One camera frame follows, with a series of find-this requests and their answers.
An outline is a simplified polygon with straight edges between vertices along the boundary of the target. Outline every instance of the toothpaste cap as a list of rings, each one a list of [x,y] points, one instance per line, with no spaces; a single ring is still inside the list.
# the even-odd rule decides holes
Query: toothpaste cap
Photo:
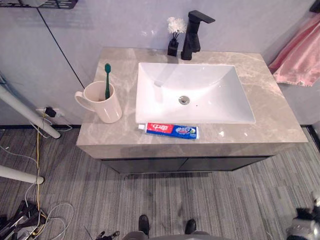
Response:
[[[145,129],[145,125],[144,124],[139,124],[138,129],[144,130]]]

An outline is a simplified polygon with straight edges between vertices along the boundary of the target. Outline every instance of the gray carpet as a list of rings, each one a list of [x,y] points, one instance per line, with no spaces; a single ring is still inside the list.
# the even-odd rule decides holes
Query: gray carpet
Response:
[[[232,240],[285,239],[296,207],[311,206],[310,192],[320,187],[320,154],[310,142],[275,157],[233,172],[146,174],[123,176],[75,147],[78,129],[63,132],[58,140],[41,142],[40,172],[45,183],[40,204],[48,212],[57,203],[73,204],[75,215],[66,240],[93,239],[99,232],[136,230],[140,214],[150,219],[150,236],[182,234],[188,219],[198,229]],[[0,144],[35,156],[36,131],[0,130]],[[28,173],[35,165],[0,150],[0,164]],[[0,214],[11,216],[28,183],[0,178]],[[55,216],[69,220],[68,207]],[[38,239],[53,238],[62,230],[48,223]]]

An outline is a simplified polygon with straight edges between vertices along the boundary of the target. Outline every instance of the dark cabinet door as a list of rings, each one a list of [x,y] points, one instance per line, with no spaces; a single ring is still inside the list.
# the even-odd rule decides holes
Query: dark cabinet door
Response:
[[[102,160],[121,174],[176,172],[187,158]]]
[[[191,157],[179,171],[232,171],[266,159],[267,156],[254,157]]]

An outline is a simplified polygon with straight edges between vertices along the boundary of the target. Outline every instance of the red label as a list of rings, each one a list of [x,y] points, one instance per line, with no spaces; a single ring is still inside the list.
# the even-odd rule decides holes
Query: red label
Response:
[[[172,130],[174,129],[174,125],[173,124],[162,124],[162,123],[150,123],[149,122],[146,126],[146,129],[148,131],[170,134],[170,133],[172,133]]]

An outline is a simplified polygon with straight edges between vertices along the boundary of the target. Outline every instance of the shoe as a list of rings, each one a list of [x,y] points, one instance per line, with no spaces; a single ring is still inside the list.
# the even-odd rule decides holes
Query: shoe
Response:
[[[192,234],[195,230],[197,230],[197,223],[194,219],[190,219],[185,226],[185,234]]]
[[[141,215],[139,217],[139,231],[144,232],[145,235],[149,237],[149,219],[146,215]]]

